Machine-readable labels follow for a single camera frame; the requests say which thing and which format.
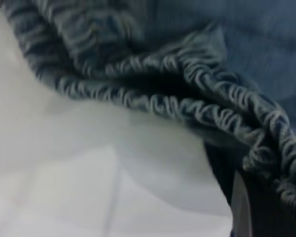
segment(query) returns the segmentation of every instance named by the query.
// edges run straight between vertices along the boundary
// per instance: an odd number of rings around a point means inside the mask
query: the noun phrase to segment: denim fabric
[[[227,31],[226,48],[222,28],[206,15],[158,24],[171,9],[176,15],[177,2],[165,14],[167,1],[148,0],[0,0],[0,7],[39,81],[73,99],[107,101],[185,124],[237,156],[209,154],[214,166],[229,159],[233,169],[263,178],[296,218],[296,135],[284,110],[242,76],[247,61],[241,56],[255,48],[244,50],[246,35],[238,48],[229,42],[237,31]],[[229,48],[239,57],[227,57]]]

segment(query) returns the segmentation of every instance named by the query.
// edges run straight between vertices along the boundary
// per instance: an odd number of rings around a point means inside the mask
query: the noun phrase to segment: blue garment
[[[268,182],[296,219],[296,135],[272,100],[296,121],[296,77],[287,77],[296,74],[296,50],[272,38],[289,32],[291,44],[296,28],[273,18],[255,28],[253,13],[234,19],[243,6],[233,1],[234,7],[224,0],[0,0],[0,6],[39,81],[73,99],[180,121],[219,147],[207,151],[228,201],[232,174],[241,169]],[[258,16],[264,8],[256,4]]]

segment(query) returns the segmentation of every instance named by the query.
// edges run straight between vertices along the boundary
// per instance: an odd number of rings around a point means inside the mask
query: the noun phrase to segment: blue fabric
[[[273,19],[290,12],[276,11],[284,0],[275,8],[261,0],[189,1],[0,0],[0,6],[39,81],[73,99],[185,124],[226,151],[225,157],[209,152],[213,170],[227,162],[263,178],[296,218],[296,135],[274,102],[287,108],[296,128],[296,48],[286,46],[296,47],[296,27]],[[252,24],[263,13],[261,26]]]

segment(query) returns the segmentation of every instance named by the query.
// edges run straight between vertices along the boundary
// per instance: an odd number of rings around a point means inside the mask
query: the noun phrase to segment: gathered fabric
[[[241,156],[233,169],[267,182],[296,219],[296,135],[286,112],[231,69],[218,22],[204,17],[184,36],[158,36],[157,2],[0,0],[0,8],[40,82],[72,99],[179,121]],[[209,156],[214,172],[226,168],[224,157]],[[222,188],[229,201],[232,187]]]

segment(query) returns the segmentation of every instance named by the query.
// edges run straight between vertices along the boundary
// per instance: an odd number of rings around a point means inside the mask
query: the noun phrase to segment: white surface
[[[226,237],[202,142],[39,84],[0,14],[0,237]]]

